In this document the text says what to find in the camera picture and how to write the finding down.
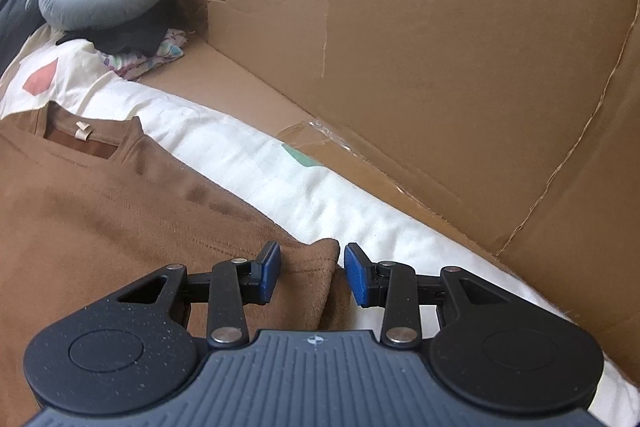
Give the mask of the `black cloth under neck pillow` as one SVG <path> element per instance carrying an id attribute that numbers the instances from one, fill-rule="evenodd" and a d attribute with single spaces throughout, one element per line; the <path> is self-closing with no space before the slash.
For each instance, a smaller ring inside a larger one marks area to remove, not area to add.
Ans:
<path id="1" fill-rule="evenodd" d="M 113 68 L 119 75 L 136 79 L 156 67 L 160 56 L 181 56 L 184 39 L 171 29 L 175 7 L 172 0 L 160 0 L 149 11 L 111 28 L 87 28 L 62 32 L 56 42 L 59 46 L 74 40 L 86 40 L 100 52 L 105 60 L 119 62 Z"/>

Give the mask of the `cream bear print blanket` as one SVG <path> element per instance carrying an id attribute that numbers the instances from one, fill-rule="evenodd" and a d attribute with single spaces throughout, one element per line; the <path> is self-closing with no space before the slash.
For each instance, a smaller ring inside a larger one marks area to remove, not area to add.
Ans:
<path id="1" fill-rule="evenodd" d="M 122 80 L 93 45 L 59 46 L 58 33 L 37 29 L 1 73 L 1 122 L 48 103 L 97 120 L 138 118 L 143 132 L 169 154 L 247 202 L 300 243 L 359 243 L 375 258 L 405 261 L 423 272 L 462 265 L 508 291 L 541 303 L 526 284 L 451 239 L 361 190 L 330 169 L 306 166 L 284 144 L 233 117 Z M 372 329 L 380 314 L 350 297 L 344 329 Z"/>

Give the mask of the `flattened brown cardboard box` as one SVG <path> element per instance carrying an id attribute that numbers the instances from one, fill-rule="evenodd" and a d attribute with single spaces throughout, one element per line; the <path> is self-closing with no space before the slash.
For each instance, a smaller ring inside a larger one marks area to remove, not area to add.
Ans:
<path id="1" fill-rule="evenodd" d="M 639 374 L 639 0 L 177 0 Z"/>

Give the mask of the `brown printed t-shirt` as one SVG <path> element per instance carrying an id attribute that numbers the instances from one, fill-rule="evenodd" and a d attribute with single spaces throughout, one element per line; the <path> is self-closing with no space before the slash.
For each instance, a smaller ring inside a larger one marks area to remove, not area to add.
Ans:
<path id="1" fill-rule="evenodd" d="M 344 329 L 350 291 L 335 239 L 304 244 L 147 136 L 55 103 L 1 123 L 1 421 L 37 407 L 23 355 L 41 329 L 164 265 L 205 272 L 281 247 L 258 329 Z"/>

